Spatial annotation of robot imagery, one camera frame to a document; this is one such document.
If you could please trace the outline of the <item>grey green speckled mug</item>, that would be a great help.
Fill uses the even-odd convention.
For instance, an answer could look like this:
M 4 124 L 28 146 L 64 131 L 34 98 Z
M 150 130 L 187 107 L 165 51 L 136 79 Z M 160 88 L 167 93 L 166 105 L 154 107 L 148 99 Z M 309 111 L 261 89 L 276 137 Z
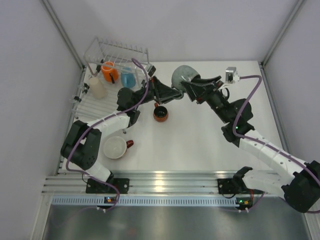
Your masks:
M 171 76 L 171 86 L 181 92 L 186 92 L 182 82 L 191 82 L 193 79 L 199 79 L 200 74 L 191 66 L 181 65 L 176 68 Z

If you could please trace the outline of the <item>blue mug white interior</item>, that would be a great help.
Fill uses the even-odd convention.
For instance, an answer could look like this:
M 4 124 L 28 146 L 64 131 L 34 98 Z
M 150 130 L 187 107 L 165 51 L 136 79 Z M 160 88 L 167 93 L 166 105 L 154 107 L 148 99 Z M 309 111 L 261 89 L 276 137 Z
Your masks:
M 136 85 L 136 79 L 129 67 L 124 67 L 120 74 L 121 84 L 124 88 L 132 89 Z

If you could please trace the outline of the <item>orange mug black handle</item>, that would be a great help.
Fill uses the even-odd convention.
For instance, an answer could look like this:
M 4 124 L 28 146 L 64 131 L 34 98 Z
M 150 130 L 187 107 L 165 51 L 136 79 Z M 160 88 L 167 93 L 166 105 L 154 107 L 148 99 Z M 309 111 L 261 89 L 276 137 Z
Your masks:
M 102 63 L 100 70 L 106 82 L 115 84 L 119 78 L 115 64 L 111 61 L 105 61 Z

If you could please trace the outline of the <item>beige handleless cup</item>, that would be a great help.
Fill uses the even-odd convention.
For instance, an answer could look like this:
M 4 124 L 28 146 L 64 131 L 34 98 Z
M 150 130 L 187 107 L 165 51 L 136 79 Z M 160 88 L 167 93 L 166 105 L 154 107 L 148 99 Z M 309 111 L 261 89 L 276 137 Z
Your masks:
M 89 79 L 89 89 L 96 99 L 102 99 L 106 96 L 106 89 L 97 77 L 91 77 Z

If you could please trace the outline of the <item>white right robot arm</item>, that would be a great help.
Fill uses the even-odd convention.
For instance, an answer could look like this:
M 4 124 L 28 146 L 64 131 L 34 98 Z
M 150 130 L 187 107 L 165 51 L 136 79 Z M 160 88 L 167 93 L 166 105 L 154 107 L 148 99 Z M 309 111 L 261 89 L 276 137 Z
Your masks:
M 228 101 L 222 90 L 243 80 L 242 76 L 229 76 L 226 81 L 221 81 L 220 76 L 209 79 L 202 79 L 199 74 L 181 76 L 177 85 L 192 102 L 206 102 L 210 106 L 225 124 L 221 130 L 229 143 L 252 154 L 275 171 L 275 175 L 263 174 L 252 167 L 242 167 L 232 178 L 240 193 L 249 189 L 259 190 L 280 197 L 300 213 L 318 214 L 318 210 L 311 208 L 320 199 L 320 163 L 316 160 L 307 162 L 289 154 L 249 123 L 253 118 L 249 101 L 262 83 L 260 75 L 255 78 L 258 82 L 248 97 L 233 102 Z

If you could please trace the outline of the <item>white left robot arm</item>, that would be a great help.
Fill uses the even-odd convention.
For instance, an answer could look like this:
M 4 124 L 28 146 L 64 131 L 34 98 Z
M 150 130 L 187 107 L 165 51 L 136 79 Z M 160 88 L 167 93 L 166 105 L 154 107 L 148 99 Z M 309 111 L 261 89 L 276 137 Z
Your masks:
M 88 175 L 94 183 L 108 190 L 113 189 L 114 174 L 99 161 L 102 140 L 132 127 L 140 116 L 140 105 L 151 101 L 165 104 L 182 99 L 186 93 L 185 84 L 180 79 L 172 79 L 171 82 L 171 86 L 167 86 L 153 76 L 137 91 L 121 88 L 117 93 L 115 113 L 89 122 L 77 120 L 71 125 L 60 150 L 61 156 L 67 163 L 76 165 L 78 173 Z

